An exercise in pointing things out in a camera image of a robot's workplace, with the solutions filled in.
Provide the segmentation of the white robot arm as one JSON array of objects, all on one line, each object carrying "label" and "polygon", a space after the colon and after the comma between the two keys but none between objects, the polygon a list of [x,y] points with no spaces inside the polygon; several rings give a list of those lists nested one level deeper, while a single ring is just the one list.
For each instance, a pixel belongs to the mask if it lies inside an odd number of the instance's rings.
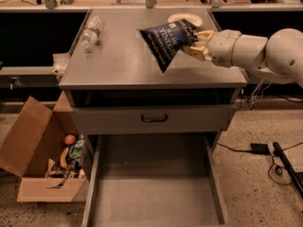
[{"label": "white robot arm", "polygon": [[235,66],[259,79],[303,87],[303,33],[297,29],[284,28],[270,38],[230,29],[200,31],[196,36],[197,41],[182,50],[199,61]]}]

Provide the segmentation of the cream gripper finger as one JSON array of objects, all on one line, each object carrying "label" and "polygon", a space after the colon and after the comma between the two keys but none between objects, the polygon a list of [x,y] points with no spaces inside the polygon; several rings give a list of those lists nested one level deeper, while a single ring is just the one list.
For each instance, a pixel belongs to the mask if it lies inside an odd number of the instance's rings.
[{"label": "cream gripper finger", "polygon": [[210,40],[214,35],[217,34],[217,31],[214,30],[203,30],[203,31],[196,31],[194,35],[198,40],[207,39]]},{"label": "cream gripper finger", "polygon": [[199,60],[199,61],[204,61],[205,60],[205,47],[195,47],[195,46],[188,46],[185,45],[182,47],[182,50],[187,53],[189,56]]}]

